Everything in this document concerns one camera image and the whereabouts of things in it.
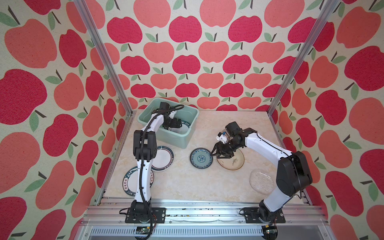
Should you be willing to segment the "white plate red-green lettered rim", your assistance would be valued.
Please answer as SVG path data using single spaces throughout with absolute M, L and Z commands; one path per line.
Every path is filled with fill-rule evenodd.
M 182 123 L 182 126 L 180 128 L 169 128 L 169 130 L 171 132 L 175 132 L 181 135 L 187 133 L 191 124 L 187 121 L 181 121 L 181 123 Z

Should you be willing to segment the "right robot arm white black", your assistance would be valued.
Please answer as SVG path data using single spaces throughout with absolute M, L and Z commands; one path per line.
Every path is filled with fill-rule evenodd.
M 307 158 L 302 152 L 283 149 L 252 128 L 242 129 L 237 122 L 231 122 L 223 132 L 218 133 L 216 140 L 218 142 L 211 151 L 212 156 L 230 159 L 237 149 L 249 148 L 277 167 L 277 186 L 259 203 L 258 213 L 264 222 L 277 215 L 296 193 L 313 183 Z

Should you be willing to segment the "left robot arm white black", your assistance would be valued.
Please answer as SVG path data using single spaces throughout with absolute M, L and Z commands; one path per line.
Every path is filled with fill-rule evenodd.
M 148 123 L 134 132 L 133 154 L 137 160 L 138 185 L 133 208 L 137 215 L 151 215 L 150 180 L 153 160 L 157 155 L 156 132 L 160 128 L 181 128 L 182 121 L 175 117 L 177 111 L 184 105 L 171 106 L 167 102 L 161 102 L 160 107 L 152 111 Z

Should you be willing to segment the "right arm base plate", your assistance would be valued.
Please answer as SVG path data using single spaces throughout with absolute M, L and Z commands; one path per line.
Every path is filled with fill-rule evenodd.
M 284 224 L 286 219 L 282 210 L 271 213 L 268 209 L 260 208 L 243 208 L 239 211 L 247 224 Z

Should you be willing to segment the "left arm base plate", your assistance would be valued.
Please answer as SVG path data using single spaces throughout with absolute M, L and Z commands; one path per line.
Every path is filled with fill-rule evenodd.
M 166 218 L 166 208 L 151 208 L 153 224 L 164 224 Z M 128 208 L 125 223 L 127 224 L 150 224 L 151 218 L 147 209 Z

